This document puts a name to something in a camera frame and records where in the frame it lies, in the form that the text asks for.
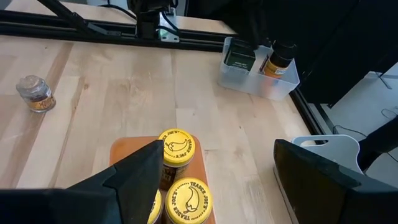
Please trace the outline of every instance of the orange cutting board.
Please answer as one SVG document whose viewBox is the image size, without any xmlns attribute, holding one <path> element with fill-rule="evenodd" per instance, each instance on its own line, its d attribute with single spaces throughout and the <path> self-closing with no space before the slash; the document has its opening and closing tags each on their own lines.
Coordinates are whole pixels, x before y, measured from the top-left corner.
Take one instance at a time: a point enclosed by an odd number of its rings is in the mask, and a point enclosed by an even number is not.
<svg viewBox="0 0 398 224">
<path fill-rule="evenodd" d="M 183 177 L 194 177 L 202 180 L 208 185 L 200 143 L 195 136 L 193 138 L 196 145 L 195 156 L 189 163 L 189 166 L 185 170 Z M 131 137 L 116 140 L 111 148 L 109 164 L 113 165 L 117 163 L 119 160 L 124 159 L 126 156 L 132 154 L 133 152 L 155 140 L 157 140 L 157 136 Z M 210 217 L 207 219 L 206 224 L 216 224 L 213 211 L 211 212 Z"/>
</svg>

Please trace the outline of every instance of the jar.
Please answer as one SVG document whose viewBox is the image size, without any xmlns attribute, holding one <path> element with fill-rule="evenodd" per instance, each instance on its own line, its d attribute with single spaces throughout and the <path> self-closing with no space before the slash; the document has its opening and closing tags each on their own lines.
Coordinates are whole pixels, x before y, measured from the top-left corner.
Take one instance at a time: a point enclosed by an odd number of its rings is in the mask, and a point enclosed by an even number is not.
<svg viewBox="0 0 398 224">
<path fill-rule="evenodd" d="M 43 113 L 55 106 L 51 89 L 40 77 L 28 75 L 21 78 L 16 88 L 31 111 Z"/>
<path fill-rule="evenodd" d="M 160 223 L 160 213 L 162 212 L 163 208 L 163 201 L 162 201 L 162 194 L 159 190 L 156 191 L 156 196 L 154 200 L 154 204 L 150 210 L 149 218 L 147 224 L 157 224 Z"/>
<path fill-rule="evenodd" d="M 167 192 L 163 223 L 205 223 L 212 208 L 213 198 L 207 185 L 196 178 L 182 178 Z"/>
<path fill-rule="evenodd" d="M 195 140 L 186 131 L 169 129 L 159 136 L 164 142 L 164 162 L 160 188 L 168 190 L 175 180 L 181 178 L 195 155 Z"/>
<path fill-rule="evenodd" d="M 295 44 L 275 40 L 272 49 L 261 65 L 262 73 L 272 78 L 281 78 L 295 57 L 296 51 Z"/>
</svg>

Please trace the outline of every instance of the plastic organizer bin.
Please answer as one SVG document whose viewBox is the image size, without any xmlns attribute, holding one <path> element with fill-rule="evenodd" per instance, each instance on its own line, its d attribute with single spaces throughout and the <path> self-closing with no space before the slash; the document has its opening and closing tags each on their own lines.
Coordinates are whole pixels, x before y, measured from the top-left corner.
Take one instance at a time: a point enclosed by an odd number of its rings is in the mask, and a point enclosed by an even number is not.
<svg viewBox="0 0 398 224">
<path fill-rule="evenodd" d="M 268 77 L 259 73 L 261 64 L 266 58 L 268 51 L 271 50 L 264 46 L 260 46 L 254 51 L 256 54 L 256 61 L 250 72 L 226 65 L 224 60 L 230 43 L 231 37 L 225 38 L 223 58 L 218 77 L 219 85 L 272 100 L 282 100 L 300 83 L 294 60 L 290 63 L 281 79 Z"/>
</svg>

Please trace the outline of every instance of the black metal frame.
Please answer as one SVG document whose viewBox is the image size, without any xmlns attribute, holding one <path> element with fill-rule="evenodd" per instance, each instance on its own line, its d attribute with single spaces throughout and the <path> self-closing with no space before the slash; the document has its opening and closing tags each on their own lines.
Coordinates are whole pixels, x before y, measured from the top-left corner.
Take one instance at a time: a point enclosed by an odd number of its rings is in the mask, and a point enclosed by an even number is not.
<svg viewBox="0 0 398 224">
<path fill-rule="evenodd" d="M 38 1 L 57 16 L 1 10 L 0 35 L 207 52 L 222 52 L 225 38 L 237 36 L 180 29 L 178 43 L 143 39 L 137 37 L 137 27 L 134 24 L 84 19 L 79 14 L 71 12 L 58 0 Z M 300 90 L 297 89 L 290 95 L 310 132 L 324 134 Z"/>
</svg>

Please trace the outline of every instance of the yellow jar lid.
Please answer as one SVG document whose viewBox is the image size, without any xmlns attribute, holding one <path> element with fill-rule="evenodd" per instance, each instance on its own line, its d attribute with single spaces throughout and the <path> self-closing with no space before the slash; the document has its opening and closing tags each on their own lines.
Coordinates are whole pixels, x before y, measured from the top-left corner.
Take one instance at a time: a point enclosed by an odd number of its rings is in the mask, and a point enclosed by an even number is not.
<svg viewBox="0 0 398 224">
<path fill-rule="evenodd" d="M 164 142 L 164 164 L 167 166 L 184 166 L 195 154 L 195 141 L 184 130 L 166 130 L 159 136 L 159 140 Z"/>
<path fill-rule="evenodd" d="M 160 191 L 157 190 L 154 204 L 152 205 L 152 208 L 150 210 L 147 224 L 155 223 L 160 215 L 160 211 L 162 211 L 162 194 L 160 194 Z"/>
<path fill-rule="evenodd" d="M 210 216 L 213 199 L 205 183 L 186 177 L 171 186 L 165 206 L 167 215 L 175 224 L 199 224 Z"/>
</svg>

